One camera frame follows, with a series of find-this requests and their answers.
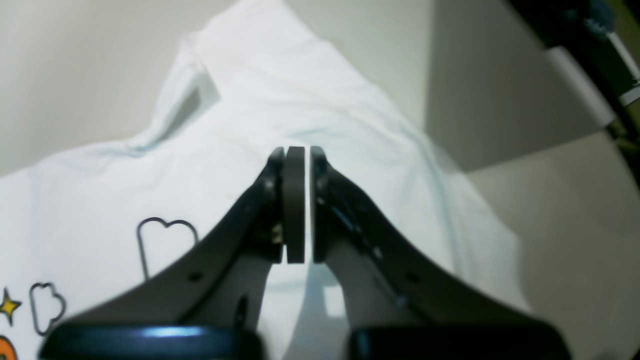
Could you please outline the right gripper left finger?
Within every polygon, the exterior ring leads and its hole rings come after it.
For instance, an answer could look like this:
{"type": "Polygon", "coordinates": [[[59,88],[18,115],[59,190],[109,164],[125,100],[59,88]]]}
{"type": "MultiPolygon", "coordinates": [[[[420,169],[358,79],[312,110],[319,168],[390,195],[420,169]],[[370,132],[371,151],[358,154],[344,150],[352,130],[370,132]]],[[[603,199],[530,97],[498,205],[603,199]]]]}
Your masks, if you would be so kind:
{"type": "Polygon", "coordinates": [[[258,320],[274,264],[306,260],[306,150],[276,148],[185,255],[58,325],[41,360],[264,360],[258,320]]]}

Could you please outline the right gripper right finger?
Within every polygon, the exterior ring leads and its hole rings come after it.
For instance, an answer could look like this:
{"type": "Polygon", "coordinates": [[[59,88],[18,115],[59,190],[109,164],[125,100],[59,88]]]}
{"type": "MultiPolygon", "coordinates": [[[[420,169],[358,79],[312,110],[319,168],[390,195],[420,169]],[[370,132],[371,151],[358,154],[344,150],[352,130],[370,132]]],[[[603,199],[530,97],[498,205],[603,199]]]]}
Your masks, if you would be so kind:
{"type": "Polygon", "coordinates": [[[313,260],[342,289],[348,360],[570,360],[548,323],[428,259],[319,146],[310,150],[313,260]]]}

